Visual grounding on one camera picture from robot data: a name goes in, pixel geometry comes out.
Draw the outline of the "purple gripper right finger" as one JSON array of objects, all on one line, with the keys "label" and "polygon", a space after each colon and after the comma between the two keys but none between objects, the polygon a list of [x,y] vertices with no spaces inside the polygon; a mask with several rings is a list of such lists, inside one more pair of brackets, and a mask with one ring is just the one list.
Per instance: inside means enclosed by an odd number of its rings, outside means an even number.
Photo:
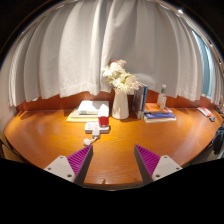
[{"label": "purple gripper right finger", "polygon": [[134,146],[134,156],[145,185],[182,169],[168,155],[159,156],[139,145]]}]

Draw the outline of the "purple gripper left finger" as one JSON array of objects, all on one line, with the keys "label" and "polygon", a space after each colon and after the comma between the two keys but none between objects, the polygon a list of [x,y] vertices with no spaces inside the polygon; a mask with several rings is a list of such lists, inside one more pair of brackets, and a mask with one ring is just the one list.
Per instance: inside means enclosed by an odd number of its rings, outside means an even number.
[{"label": "purple gripper left finger", "polygon": [[87,146],[69,156],[58,156],[44,170],[79,186],[84,180],[93,156],[93,146]]}]

